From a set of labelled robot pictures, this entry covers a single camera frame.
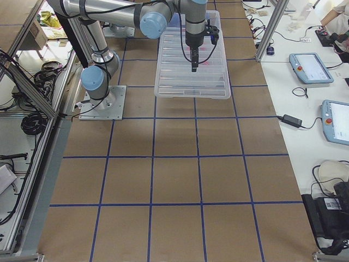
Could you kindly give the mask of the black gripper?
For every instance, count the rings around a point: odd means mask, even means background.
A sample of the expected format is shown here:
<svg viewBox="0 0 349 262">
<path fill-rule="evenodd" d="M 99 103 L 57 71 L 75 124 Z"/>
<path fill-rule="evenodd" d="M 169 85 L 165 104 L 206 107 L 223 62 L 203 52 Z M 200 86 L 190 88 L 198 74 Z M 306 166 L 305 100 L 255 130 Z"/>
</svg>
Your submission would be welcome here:
<svg viewBox="0 0 349 262">
<path fill-rule="evenodd" d="M 213 45 L 219 39 L 219 29 L 211 25 L 210 19 L 200 22 L 192 22 L 185 19 L 185 43 L 190 47 L 191 71 L 196 72 L 198 68 L 198 48 L 203 44 L 204 37 L 210 37 Z"/>
</svg>

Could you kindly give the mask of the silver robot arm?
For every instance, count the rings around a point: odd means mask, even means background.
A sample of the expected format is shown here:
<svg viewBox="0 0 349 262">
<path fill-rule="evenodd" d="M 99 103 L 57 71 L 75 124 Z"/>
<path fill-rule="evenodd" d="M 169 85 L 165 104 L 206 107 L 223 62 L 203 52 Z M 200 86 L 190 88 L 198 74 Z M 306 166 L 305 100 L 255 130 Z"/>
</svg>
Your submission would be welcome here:
<svg viewBox="0 0 349 262">
<path fill-rule="evenodd" d="M 92 50 L 95 64 L 112 63 L 110 74 L 118 69 L 117 55 L 112 54 L 106 38 L 132 37 L 128 31 L 140 30 L 148 39 L 158 39 L 166 31 L 174 15 L 179 21 L 179 43 L 187 46 L 190 55 L 183 58 L 191 66 L 183 74 L 163 79 L 157 72 L 154 94 L 163 98 L 220 99 L 215 85 L 206 84 L 202 75 L 196 76 L 200 64 L 199 48 L 208 37 L 214 46 L 219 41 L 219 29 L 206 17 L 206 1 L 49 1 L 58 18 L 78 19 L 82 33 Z"/>
</svg>

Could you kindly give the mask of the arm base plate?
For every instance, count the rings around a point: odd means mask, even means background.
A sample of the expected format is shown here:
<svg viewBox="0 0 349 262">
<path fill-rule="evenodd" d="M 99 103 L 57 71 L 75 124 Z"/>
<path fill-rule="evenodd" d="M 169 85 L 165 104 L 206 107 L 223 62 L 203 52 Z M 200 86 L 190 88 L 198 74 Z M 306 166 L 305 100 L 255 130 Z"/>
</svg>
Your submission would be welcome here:
<svg viewBox="0 0 349 262">
<path fill-rule="evenodd" d="M 99 103 L 91 100 L 87 91 L 84 100 L 78 103 L 83 121 L 122 120 L 126 98 L 126 86 L 109 86 L 109 95 Z"/>
</svg>

